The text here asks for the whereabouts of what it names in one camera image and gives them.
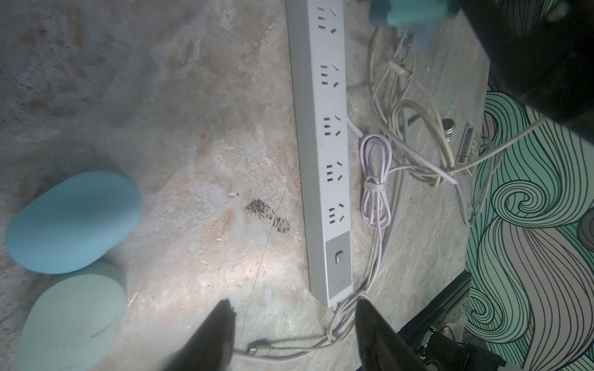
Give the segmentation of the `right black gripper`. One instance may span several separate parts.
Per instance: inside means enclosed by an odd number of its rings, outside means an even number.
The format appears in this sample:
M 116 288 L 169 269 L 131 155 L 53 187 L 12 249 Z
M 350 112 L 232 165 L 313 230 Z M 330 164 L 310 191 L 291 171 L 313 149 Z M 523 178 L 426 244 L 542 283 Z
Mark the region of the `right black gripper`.
M 560 1 L 518 35 L 493 1 L 461 1 L 502 85 L 519 102 L 593 141 L 593 3 Z

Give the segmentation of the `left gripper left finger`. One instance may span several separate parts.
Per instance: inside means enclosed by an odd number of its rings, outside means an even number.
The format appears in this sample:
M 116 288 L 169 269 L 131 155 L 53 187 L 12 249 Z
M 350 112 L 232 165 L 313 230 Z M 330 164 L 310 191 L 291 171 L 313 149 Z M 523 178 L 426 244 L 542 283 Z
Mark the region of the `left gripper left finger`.
M 236 313 L 221 300 L 165 370 L 229 370 L 234 354 Z

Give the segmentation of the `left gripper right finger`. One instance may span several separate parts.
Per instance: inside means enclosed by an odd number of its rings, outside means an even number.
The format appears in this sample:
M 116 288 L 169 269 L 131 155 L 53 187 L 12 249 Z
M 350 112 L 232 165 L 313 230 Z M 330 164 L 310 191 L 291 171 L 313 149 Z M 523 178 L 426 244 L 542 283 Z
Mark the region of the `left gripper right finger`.
M 366 299 L 357 302 L 355 328 L 362 370 L 426 370 L 403 339 Z

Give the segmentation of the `teal charger adapter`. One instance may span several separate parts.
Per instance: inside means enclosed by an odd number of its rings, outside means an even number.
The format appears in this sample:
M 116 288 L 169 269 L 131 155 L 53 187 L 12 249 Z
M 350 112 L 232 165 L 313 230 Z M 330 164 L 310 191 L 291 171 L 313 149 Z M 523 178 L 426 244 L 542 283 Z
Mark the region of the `teal charger adapter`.
M 369 21 L 376 27 L 405 27 L 448 19 L 458 12 L 454 0 L 372 0 Z

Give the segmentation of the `white power strip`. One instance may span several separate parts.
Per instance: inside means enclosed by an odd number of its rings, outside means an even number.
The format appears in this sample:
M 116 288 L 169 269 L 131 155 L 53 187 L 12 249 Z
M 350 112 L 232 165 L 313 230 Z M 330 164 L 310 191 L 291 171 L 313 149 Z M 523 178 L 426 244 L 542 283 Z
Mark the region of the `white power strip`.
M 286 12 L 310 291 L 332 308 L 354 290 L 343 2 Z

